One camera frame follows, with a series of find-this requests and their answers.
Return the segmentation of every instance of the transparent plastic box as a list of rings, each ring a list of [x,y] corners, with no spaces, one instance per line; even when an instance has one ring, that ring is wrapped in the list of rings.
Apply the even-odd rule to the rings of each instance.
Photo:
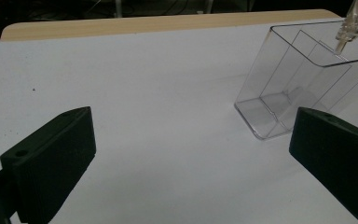
[[[300,106],[336,115],[358,97],[358,38],[334,53],[341,23],[270,28],[235,103],[257,138],[290,133]]]

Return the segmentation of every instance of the white paper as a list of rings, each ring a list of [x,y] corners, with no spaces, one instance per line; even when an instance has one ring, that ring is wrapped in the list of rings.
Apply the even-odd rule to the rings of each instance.
[[[97,154],[51,223],[357,223],[234,108],[269,27],[2,42],[0,155],[89,105]]]

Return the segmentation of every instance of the clear plastic container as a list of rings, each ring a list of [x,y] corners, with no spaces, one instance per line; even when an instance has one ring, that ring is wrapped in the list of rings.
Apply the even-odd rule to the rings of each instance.
[[[299,106],[336,115],[358,97],[358,38],[335,55],[340,25],[270,28],[235,103],[257,138],[290,133]]]

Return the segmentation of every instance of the white table surface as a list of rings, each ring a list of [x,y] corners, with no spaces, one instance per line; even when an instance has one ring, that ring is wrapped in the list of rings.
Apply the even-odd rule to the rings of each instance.
[[[269,27],[1,42],[0,155],[89,105],[96,158],[51,223],[358,223],[233,106]]]

